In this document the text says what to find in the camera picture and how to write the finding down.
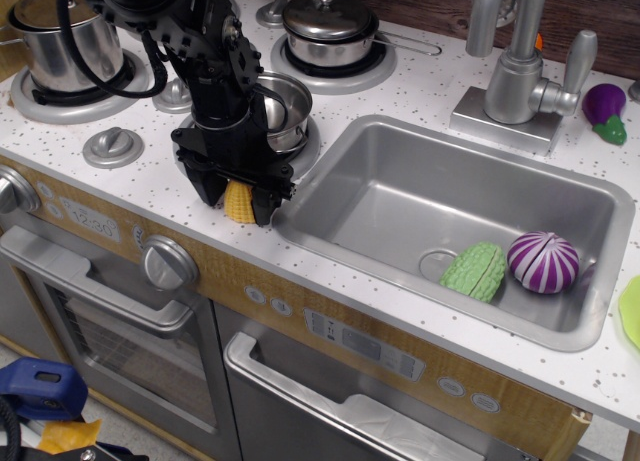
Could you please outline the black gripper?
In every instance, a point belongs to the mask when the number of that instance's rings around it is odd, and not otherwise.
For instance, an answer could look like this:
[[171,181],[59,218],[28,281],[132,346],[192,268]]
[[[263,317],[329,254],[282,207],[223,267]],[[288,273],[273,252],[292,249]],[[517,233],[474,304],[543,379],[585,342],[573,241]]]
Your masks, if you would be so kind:
[[229,180],[252,188],[255,222],[268,225],[272,215],[294,190],[293,169],[271,149],[264,115],[249,116],[235,125],[207,129],[195,124],[177,128],[171,139],[179,145],[178,159],[206,205],[216,205]]

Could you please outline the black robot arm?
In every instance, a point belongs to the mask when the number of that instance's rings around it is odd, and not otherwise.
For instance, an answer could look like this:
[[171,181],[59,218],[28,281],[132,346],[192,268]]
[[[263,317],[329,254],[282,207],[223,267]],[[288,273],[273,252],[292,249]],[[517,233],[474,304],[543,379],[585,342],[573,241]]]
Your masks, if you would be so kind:
[[140,35],[159,94],[172,65],[192,98],[191,128],[171,139],[200,198],[215,204],[231,181],[250,189],[255,222],[270,223],[292,196],[292,167],[268,143],[264,99],[280,97],[258,77],[261,55],[243,35],[229,0],[86,0],[107,23]]

